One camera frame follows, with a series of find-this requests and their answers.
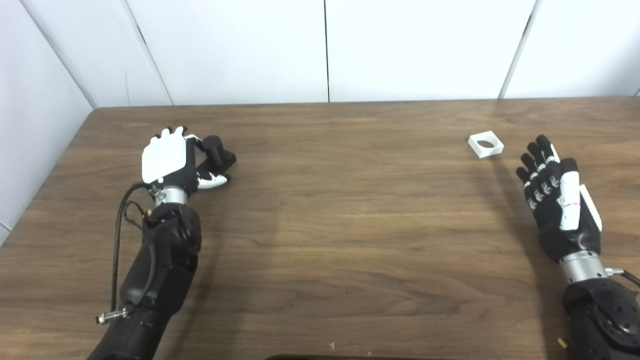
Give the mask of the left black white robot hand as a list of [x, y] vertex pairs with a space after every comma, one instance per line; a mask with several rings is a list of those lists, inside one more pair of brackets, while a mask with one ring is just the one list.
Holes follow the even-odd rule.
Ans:
[[156, 189], [178, 187], [186, 194], [220, 187], [237, 162], [218, 136], [186, 134], [184, 126], [164, 128], [142, 151], [142, 181]]

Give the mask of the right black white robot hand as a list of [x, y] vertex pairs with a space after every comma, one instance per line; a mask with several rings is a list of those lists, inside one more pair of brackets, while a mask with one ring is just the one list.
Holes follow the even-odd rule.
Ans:
[[560, 158], [554, 144], [540, 134], [526, 146], [515, 171], [538, 228], [542, 251], [556, 264], [578, 252], [602, 251], [602, 219], [578, 162]]

